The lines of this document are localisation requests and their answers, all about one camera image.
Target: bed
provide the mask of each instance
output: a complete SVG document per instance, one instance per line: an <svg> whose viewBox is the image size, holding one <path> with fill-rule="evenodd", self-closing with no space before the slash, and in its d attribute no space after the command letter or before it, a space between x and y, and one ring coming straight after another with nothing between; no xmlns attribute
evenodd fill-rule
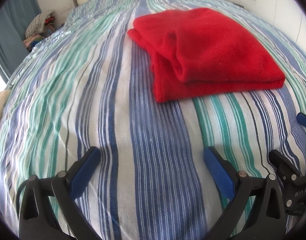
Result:
<svg viewBox="0 0 306 240"><path fill-rule="evenodd" d="M247 28L285 73L283 88L156 103L149 57L126 31L136 17L197 7ZM103 239L202 239L226 205L203 162L207 146L251 176L274 173L272 149L306 174L306 129L296 122L298 112L306 114L306 54L228 1L90 0L34 48L8 88L0 209L15 232L21 182L67 170L90 146L101 150L101 163L76 204ZM53 199L52 205L70 234Z"/></svg>

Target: blue stripe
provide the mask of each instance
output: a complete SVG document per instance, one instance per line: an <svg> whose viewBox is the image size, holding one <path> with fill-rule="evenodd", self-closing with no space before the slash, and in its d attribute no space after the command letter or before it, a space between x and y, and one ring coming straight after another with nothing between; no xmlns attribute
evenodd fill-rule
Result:
<svg viewBox="0 0 306 240"><path fill-rule="evenodd" d="M281 89L278 89L277 92L280 94L281 99L283 100L283 103L285 105L288 119L290 122L291 134L295 139L296 145L303 153L306 163L306 132L304 128L301 125L299 125L296 120L297 112L295 110L294 102L291 98L290 92L287 89L286 85L284 85Z"/></svg>
<svg viewBox="0 0 306 240"><path fill-rule="evenodd" d="M113 37L113 34L116 31L117 24L115 24L114 26L115 27L110 30L109 37ZM108 45L109 45L109 41L105 43L105 46L103 45L103 50L105 52L103 55L103 59L106 58L106 53L108 51ZM113 57L116 56L116 53L117 52L115 49L113 51ZM104 84L104 90L102 93L101 103L100 103L101 108L99 111L99 142L103 148L104 158L103 158L103 164L101 165L101 169L100 169L100 179L99 179L99 184L98 184L98 195L99 195L99 200L100 200L98 207L100 211L100 221L101 221L102 230L103 230L102 233L104 236L107 236L109 239L111 238L111 232L109 229L110 222L112 222L113 224L114 236L118 237L114 239L120 239L120 235L121 235L121 231L118 226L117 192L116 192L116 189L114 188L114 183L115 184L117 183L117 170L118 170L118 153L117 153L117 147L116 147L116 140L115 140L115 136L111 135L111 133L114 134L114 129L115 129L114 118L109 118L109 124L108 124L109 130L108 131L106 130L107 115L114 116L114 108L113 109L109 108L109 113L107 112L108 97L115 98L115 93L116 93L116 87L112 87L112 90L110 89L111 85L113 85L113 82L114 82L112 78L115 72L116 73L115 80L118 80L120 68L121 68L120 64L114 65L112 61L110 62L109 73L108 73L107 79ZM111 176L109 176L110 163L112 165ZM111 205L110 208L112 206L116 207L113 210L113 213L110 214L111 217L109 217L109 214L107 212L107 210L110 209L108 207L108 201L107 201L107 198L108 198L107 188L108 188L109 178L110 178L109 197L110 197L110 205Z"/></svg>
<svg viewBox="0 0 306 240"><path fill-rule="evenodd" d="M89 65L83 71L81 78L84 76L88 67L89 67ZM88 114L89 114L89 111L90 111L90 109L89 109L90 106L89 105L93 101L93 95L94 95L93 90L95 90L96 84L97 84L97 83L90 82L90 78L92 77L93 70L94 70L94 67L92 68L91 73L90 73L89 78L88 78L88 81L86 83L86 86L83 89L83 92L82 92L83 97L82 97L82 100L79 103L78 108L77 108L77 115L76 115L77 119L75 121L75 130L76 130L76 135L77 135L77 158L78 158L78 160L82 157L82 153L85 153L87 151L87 149L90 148L90 146L91 146L90 141L89 141L88 132L86 132L86 130L88 131L87 127L89 126L88 125L89 117L88 117L88 115L85 115L85 111L82 111L82 115L80 115L80 113L81 113L81 108L83 108L83 109L87 108L88 109L88 112L87 112ZM83 195L80 199L77 200L77 206L80 208L80 210L82 210L82 213L85 214L86 220L90 223L91 218L90 218L90 212L89 212L89 203L88 203L87 199L88 199L88 186L85 190L85 195Z"/></svg>
<svg viewBox="0 0 306 240"><path fill-rule="evenodd" d="M129 23L129 19L131 17L131 12L126 14L126 19L123 21L123 26L120 29L119 36L117 38L116 44L114 44L114 50L118 53L116 57L113 57L111 64L116 65L116 73L115 78L112 80L112 90L109 97L109 141L111 143L112 150L112 167L111 167L111 180L110 180L110 215L113 219L113 233L114 239L121 239L121 229L119 226L118 219L118 206L117 206L117 175L118 175L118 151L117 151L117 143L115 137L115 122L114 122L114 110L115 110L115 98L116 98L116 90L118 78L121 72L121 64L122 64L122 56L123 56L123 41L126 35L127 26Z"/></svg>
<svg viewBox="0 0 306 240"><path fill-rule="evenodd" d="M266 142L266 152L268 154L271 150L273 150L272 149L273 148L273 130L272 130L271 120L269 118L269 113L266 107L264 106L264 103L261 97L259 96L258 92L251 91L250 96L253 99L259 111L259 114L261 116L261 119L262 119L264 135L265 135L265 142Z"/></svg>
<svg viewBox="0 0 306 240"><path fill-rule="evenodd" d="M149 14L145 0L136 17L143 14ZM206 217L181 109L178 102L157 104L151 87L148 56L133 44L129 94L139 237L200 240Z"/></svg>
<svg viewBox="0 0 306 240"><path fill-rule="evenodd" d="M277 101L276 96L274 93L270 90L264 90L264 94L266 95L267 99L269 100L275 119L277 121L277 127L278 127L278 135L279 135L279 151L286 157L289 157L290 161L299 169L300 168L300 162L298 157L293 153L291 150L290 144L288 142L288 132L285 125L284 115L283 111L281 109L281 106L279 102Z"/></svg>

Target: wall outlet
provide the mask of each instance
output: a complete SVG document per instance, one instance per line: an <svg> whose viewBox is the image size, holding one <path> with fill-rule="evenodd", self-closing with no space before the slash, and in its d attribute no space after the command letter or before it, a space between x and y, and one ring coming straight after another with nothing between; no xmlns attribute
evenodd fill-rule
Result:
<svg viewBox="0 0 306 240"><path fill-rule="evenodd" d="M71 8L72 8L72 5L68 4L68 5L64 6L62 9L60 9L59 13L60 14L65 13L66 11L70 10Z"/></svg>

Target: cable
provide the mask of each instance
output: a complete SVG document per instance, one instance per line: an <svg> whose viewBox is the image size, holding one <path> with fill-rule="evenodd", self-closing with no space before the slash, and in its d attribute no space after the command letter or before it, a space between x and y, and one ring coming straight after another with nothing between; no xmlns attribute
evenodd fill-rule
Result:
<svg viewBox="0 0 306 240"><path fill-rule="evenodd" d="M27 182L28 182L27 179L25 181L23 181L21 183L21 185L19 186L19 188L17 190L17 193L16 193L15 206L16 206L17 217L19 217L19 215L20 215L20 196L21 196L21 193L22 193L23 189L25 188Z"/></svg>

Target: pile of clothes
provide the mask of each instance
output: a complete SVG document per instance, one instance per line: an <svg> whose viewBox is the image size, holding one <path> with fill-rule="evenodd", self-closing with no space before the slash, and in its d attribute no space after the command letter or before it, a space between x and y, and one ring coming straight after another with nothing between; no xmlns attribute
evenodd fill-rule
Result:
<svg viewBox="0 0 306 240"><path fill-rule="evenodd" d="M36 44L56 31L54 25L55 16L53 13L54 10L48 10L37 15L26 29L26 39L23 41L23 44L29 52L32 51Z"/></svg>
<svg viewBox="0 0 306 240"><path fill-rule="evenodd" d="M128 31L151 57L159 103L205 95L281 88L285 75L261 43L209 8L139 17Z"/></svg>

